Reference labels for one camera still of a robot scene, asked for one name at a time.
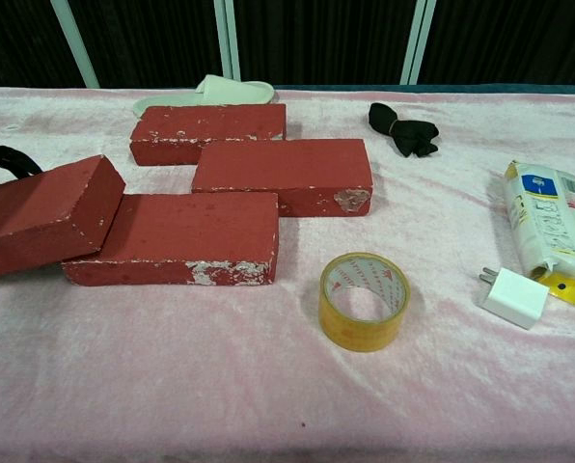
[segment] dark curtain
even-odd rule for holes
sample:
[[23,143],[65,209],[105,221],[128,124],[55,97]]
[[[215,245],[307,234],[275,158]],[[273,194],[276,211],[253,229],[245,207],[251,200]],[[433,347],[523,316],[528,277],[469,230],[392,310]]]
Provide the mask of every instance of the dark curtain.
[[575,84],[575,0],[438,0],[420,84]]
[[416,0],[234,0],[240,74],[271,84],[396,84]]
[[194,87],[222,75],[212,0],[69,3],[101,87]]
[[84,87],[49,0],[0,0],[0,86]]

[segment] slipper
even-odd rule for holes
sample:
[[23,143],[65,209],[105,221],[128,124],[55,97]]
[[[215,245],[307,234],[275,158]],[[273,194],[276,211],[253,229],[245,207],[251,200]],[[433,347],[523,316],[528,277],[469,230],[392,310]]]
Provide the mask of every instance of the slipper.
[[265,82],[238,82],[208,74],[195,89],[187,94],[166,94],[140,99],[133,112],[142,117],[149,106],[214,106],[221,104],[264,104],[275,95],[272,85]]

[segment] yellow packaging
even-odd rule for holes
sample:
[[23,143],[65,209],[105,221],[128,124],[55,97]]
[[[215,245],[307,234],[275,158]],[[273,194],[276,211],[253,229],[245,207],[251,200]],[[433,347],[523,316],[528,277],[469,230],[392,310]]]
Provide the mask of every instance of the yellow packaging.
[[512,162],[505,179],[512,237],[525,273],[575,304],[575,176]]

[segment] brick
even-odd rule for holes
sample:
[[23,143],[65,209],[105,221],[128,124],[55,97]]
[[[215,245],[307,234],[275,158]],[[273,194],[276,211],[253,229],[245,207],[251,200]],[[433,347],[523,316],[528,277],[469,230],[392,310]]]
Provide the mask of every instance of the brick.
[[100,249],[123,190],[104,156],[0,184],[0,275]]
[[284,104],[152,106],[133,130],[130,147],[140,166],[197,164],[213,141],[284,138]]
[[194,193],[272,191],[286,217],[366,215],[373,180],[362,140],[216,142],[193,178]]
[[277,195],[124,195],[100,252],[63,262],[79,285],[264,285],[279,242]]

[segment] packing tape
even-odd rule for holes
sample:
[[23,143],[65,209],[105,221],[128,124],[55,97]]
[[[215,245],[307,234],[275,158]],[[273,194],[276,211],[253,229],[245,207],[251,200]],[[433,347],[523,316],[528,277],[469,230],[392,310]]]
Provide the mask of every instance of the packing tape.
[[[390,309],[381,320],[362,320],[342,313],[338,292],[363,287],[377,294]],[[410,300],[410,285],[399,268],[375,254],[350,253],[333,259],[319,280],[319,324],[330,340],[349,350],[371,352],[396,336]]]

